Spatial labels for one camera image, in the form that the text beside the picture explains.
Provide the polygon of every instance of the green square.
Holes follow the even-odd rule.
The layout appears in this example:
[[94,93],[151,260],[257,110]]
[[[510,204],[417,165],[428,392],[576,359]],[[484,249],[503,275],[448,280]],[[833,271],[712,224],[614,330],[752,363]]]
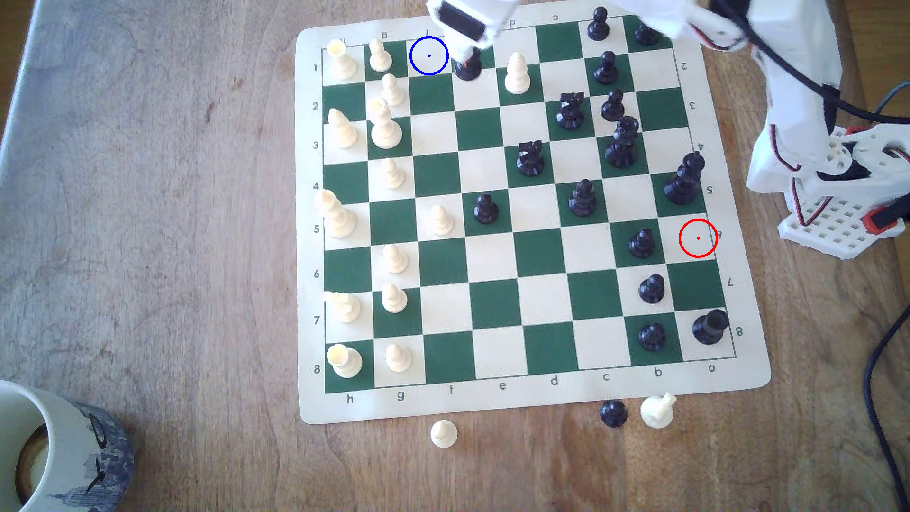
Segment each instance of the green square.
[[521,325],[517,279],[472,282],[469,288],[474,329]]
[[468,257],[463,238],[418,242],[420,286],[468,281]]
[[322,186],[335,192],[341,204],[369,202],[367,162],[323,166]]
[[642,131],[689,126],[682,89],[674,87],[641,91],[635,93],[635,98],[638,100]]
[[405,78],[408,76],[408,44],[404,41],[389,41],[388,43],[382,41],[382,45],[386,48],[386,51],[392,55],[392,66],[383,72],[373,71],[373,68],[369,65],[369,56],[372,55],[369,52],[369,45],[363,46],[363,62],[365,66],[363,67],[364,76],[369,82],[370,80],[381,80],[383,75],[386,73],[391,73],[396,78]]
[[573,320],[622,316],[616,270],[569,274],[569,298]]
[[512,94],[506,90],[505,79],[508,70],[505,67],[496,69],[496,83],[500,88],[500,105],[520,105],[523,103],[538,103],[543,101],[543,84],[541,82],[541,65],[528,64],[528,75],[531,77],[531,86],[524,94]]
[[386,245],[417,240],[417,212],[414,200],[393,200],[369,204],[369,243]]
[[603,156],[603,151],[610,146],[615,138],[612,135],[597,137],[597,151],[601,155],[601,175],[604,178],[619,178],[622,176],[634,176],[636,174],[648,174],[648,154],[645,151],[644,138],[642,134],[635,139],[635,147],[638,149],[638,158],[631,166],[620,169],[610,165],[610,162]]
[[576,129],[566,129],[556,122],[556,113],[560,111],[560,102],[548,101],[547,105],[547,129],[550,131],[550,141],[567,140],[570,138],[594,137],[594,119],[591,117],[591,99],[586,97],[581,103],[581,113],[584,115],[584,122]]
[[524,326],[524,357],[528,375],[561,374],[578,370],[571,322]]
[[[490,224],[481,224],[477,219],[474,219],[474,207],[477,206],[477,198],[480,197],[481,194],[489,194],[493,199],[493,202],[496,203],[496,206],[500,207],[499,218]],[[465,236],[508,233],[511,231],[511,212],[509,210],[508,190],[486,190],[482,192],[461,194],[461,207],[464,212]]]
[[515,239],[515,263],[519,277],[566,271],[559,229],[520,231],[512,236]]
[[382,307],[382,292],[373,292],[373,337],[394,338],[420,334],[420,288],[402,290],[408,295],[408,305],[400,312],[387,312]]
[[723,282],[717,260],[687,261],[667,265],[676,311],[723,308]]
[[577,183],[557,183],[556,197],[559,198],[560,225],[581,226],[585,224],[600,224],[607,221],[606,200],[603,198],[603,181],[592,179],[591,184],[594,187],[594,198],[597,200],[597,210],[587,217],[579,217],[569,210],[569,200],[571,194],[575,191]]
[[[373,379],[375,368],[373,365],[373,340],[341,344],[356,350],[360,354],[360,359],[363,360],[363,366],[356,375],[349,379],[345,379],[339,377],[339,375],[335,373],[327,358],[325,365],[322,367],[326,374],[326,393],[345,393],[348,391],[373,389],[375,385],[375,380]],[[329,347],[330,345],[326,345],[326,353],[329,351]]]
[[455,112],[455,125],[458,129],[459,151],[502,146],[498,107]]
[[628,15],[622,17],[622,27],[625,28],[626,45],[629,47],[629,53],[646,52],[648,50],[661,50],[673,46],[670,38],[664,35],[661,35],[661,38],[657,41],[657,44],[651,46],[645,46],[642,43],[636,41],[635,29],[638,28],[639,21],[640,20],[636,15]]
[[401,126],[401,142],[398,146],[391,149],[383,149],[373,144],[373,137],[369,135],[373,129],[373,123],[367,121],[367,156],[371,160],[377,159],[394,159],[397,157],[409,157],[412,153],[410,144],[410,118],[394,118],[395,122]]
[[635,84],[632,81],[632,66],[629,65],[629,54],[619,54],[616,56],[616,71],[619,76],[616,81],[605,86],[594,79],[594,70],[601,66],[601,58],[592,56],[584,59],[584,69],[588,77],[588,91],[591,96],[606,96],[614,89],[620,89],[623,93],[633,92]]
[[458,153],[414,157],[414,192],[419,198],[460,194]]
[[[645,314],[642,316],[627,316],[626,339],[629,342],[629,357],[632,366],[651,364],[680,363],[683,360],[683,349],[680,348],[680,335],[676,329],[676,315],[671,312],[661,314]],[[645,325],[659,323],[666,332],[666,342],[657,352],[649,352],[638,343],[638,332]]]
[[581,58],[581,34],[577,22],[537,25],[534,29],[541,62]]
[[324,86],[322,88],[322,122],[329,122],[329,109],[337,108],[348,121],[367,118],[367,91],[363,82]]
[[408,78],[408,87],[412,116],[432,112],[451,112],[455,109],[450,73],[439,73],[429,77],[411,77]]
[[[648,258],[640,260],[629,252],[629,240],[645,228],[654,233],[654,253]],[[613,238],[613,256],[616,258],[616,268],[663,263],[663,242],[657,219],[614,222],[610,224],[610,236]]]
[[427,384],[472,381],[474,373],[474,340],[470,332],[425,334],[423,361]]
[[358,293],[373,289],[369,247],[325,251],[325,286],[329,292]]

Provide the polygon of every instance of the chessboard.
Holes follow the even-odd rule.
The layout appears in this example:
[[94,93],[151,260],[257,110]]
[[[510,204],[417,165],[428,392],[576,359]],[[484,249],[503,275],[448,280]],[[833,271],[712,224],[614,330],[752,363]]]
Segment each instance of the chessboard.
[[[701,47],[661,37],[639,44],[639,21],[609,4],[610,33],[587,36],[588,0],[520,5],[499,39],[480,53],[471,81],[452,72],[445,38],[428,16],[303,31],[297,43],[296,151],[298,385],[300,415],[312,424],[458,411],[565,404],[649,395],[748,389],[771,378],[743,234]],[[392,57],[379,73],[369,64],[377,38]],[[349,79],[330,72],[326,47],[340,39],[357,64]],[[601,54],[616,55],[619,73],[605,86],[593,72]],[[513,95],[503,85],[512,52],[525,57],[531,86]],[[405,93],[391,108],[401,142],[377,147],[366,105],[391,73]],[[606,161],[615,122],[601,117],[609,91],[624,93],[627,116],[640,123],[638,158],[628,168]],[[582,92],[582,125],[556,121],[563,93]],[[349,148],[332,144],[331,108],[357,130]],[[542,141],[540,175],[518,172],[518,144]],[[706,161],[698,198],[680,206],[663,187],[683,157]],[[384,159],[404,173],[389,189]],[[589,179],[596,210],[569,210],[576,183]],[[327,236],[314,206],[324,189],[356,216],[344,238]],[[499,207],[490,224],[473,208],[480,194]],[[454,228],[432,229],[442,206]],[[630,254],[630,239],[650,229],[651,256]],[[407,254],[405,271],[387,271],[383,248]],[[639,287],[665,281],[655,304]],[[406,308],[388,312],[381,290],[393,283]],[[350,293],[361,306],[340,322],[324,292]],[[693,322],[727,313],[715,344],[699,343]],[[658,351],[639,331],[665,330]],[[342,378],[327,359],[334,344],[353,348],[359,372]],[[386,348],[412,356],[393,372]]]

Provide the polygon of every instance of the white square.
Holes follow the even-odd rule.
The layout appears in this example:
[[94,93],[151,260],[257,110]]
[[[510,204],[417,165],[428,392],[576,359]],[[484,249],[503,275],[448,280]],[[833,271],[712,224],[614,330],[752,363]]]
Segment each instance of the white square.
[[462,192],[502,190],[509,187],[505,149],[471,149],[459,151],[458,167]]
[[541,62],[541,84],[544,101],[559,100],[562,93],[583,92],[588,96],[588,77],[584,60]]
[[[656,304],[649,304],[638,295],[638,287],[642,281],[659,274],[663,277],[663,298]],[[673,295],[670,288],[670,278],[667,276],[667,265],[643,265],[641,267],[622,267],[616,269],[616,282],[620,286],[620,302],[624,316],[638,316],[641,314],[655,314],[658,312],[673,311]]]
[[517,146],[519,142],[540,139],[550,141],[547,128],[547,106],[543,103],[524,103],[500,107],[502,144]]
[[499,281],[518,277],[515,239],[511,233],[494,233],[464,240],[468,255],[468,281]]
[[632,364],[625,320],[621,316],[576,320],[571,328],[575,334],[579,370]]
[[[401,345],[410,351],[410,368],[404,372],[392,372],[386,364],[386,348],[391,344]],[[373,368],[376,387],[391,385],[425,384],[427,367],[423,358],[423,336],[398,336],[373,340]]]
[[474,373],[479,379],[528,374],[524,354],[524,329],[496,327],[478,329],[474,338]]
[[556,185],[509,189],[512,231],[548,230],[560,227],[560,199]]
[[650,174],[606,178],[603,180],[603,197],[610,222],[657,217]]
[[571,321],[569,278],[564,273],[518,278],[521,324]]
[[458,151],[455,112],[411,116],[410,139],[415,156]]
[[[566,226],[562,234],[562,256],[566,272],[606,271],[616,268],[609,224]],[[569,248],[583,248],[573,251]]]
[[473,328],[470,289],[466,282],[420,288],[424,334],[462,333]]
[[[304,140],[299,142],[299,144],[304,144],[306,148],[312,148],[315,142],[322,147],[322,161],[325,165],[366,161],[367,137],[369,137],[367,121],[351,121],[350,125],[357,130],[357,141],[350,148],[339,148],[332,142],[333,135],[328,124],[322,125],[322,140]],[[315,149],[313,153],[314,158],[319,157]]]
[[629,68],[635,90],[667,89],[679,87],[679,71],[672,48],[635,52],[629,54]]

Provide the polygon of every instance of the wood grain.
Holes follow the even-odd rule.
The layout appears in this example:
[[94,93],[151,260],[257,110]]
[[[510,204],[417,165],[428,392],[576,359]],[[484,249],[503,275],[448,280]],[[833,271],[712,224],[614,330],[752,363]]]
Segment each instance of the wood grain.
[[[903,308],[894,245],[841,262],[747,191],[763,123],[745,52],[706,54],[773,364],[611,430],[598,404],[305,425],[298,415],[294,42],[421,2],[42,2],[0,161],[0,377],[122,418],[121,509],[893,509],[865,358]],[[842,7],[834,5],[839,26]],[[861,101],[849,32],[844,95]],[[875,398],[910,454],[910,348]]]

